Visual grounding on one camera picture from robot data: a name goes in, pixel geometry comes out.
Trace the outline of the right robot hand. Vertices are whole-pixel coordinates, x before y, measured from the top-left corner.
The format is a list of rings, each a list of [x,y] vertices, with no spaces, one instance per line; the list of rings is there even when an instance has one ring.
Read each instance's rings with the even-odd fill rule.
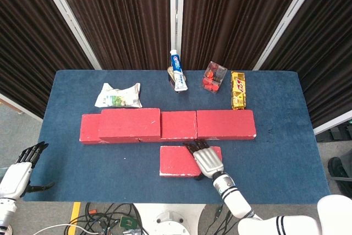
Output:
[[[201,173],[195,177],[197,181],[205,177],[212,179],[215,174],[224,172],[224,165],[217,153],[205,140],[184,142],[184,146],[191,153]]]

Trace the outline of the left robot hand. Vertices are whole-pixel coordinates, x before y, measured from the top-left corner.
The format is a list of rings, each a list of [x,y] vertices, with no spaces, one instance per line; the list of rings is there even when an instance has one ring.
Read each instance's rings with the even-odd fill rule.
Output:
[[[16,161],[10,165],[1,180],[1,199],[18,200],[26,193],[49,190],[55,185],[31,185],[30,177],[43,150],[48,147],[44,141],[23,150]]]

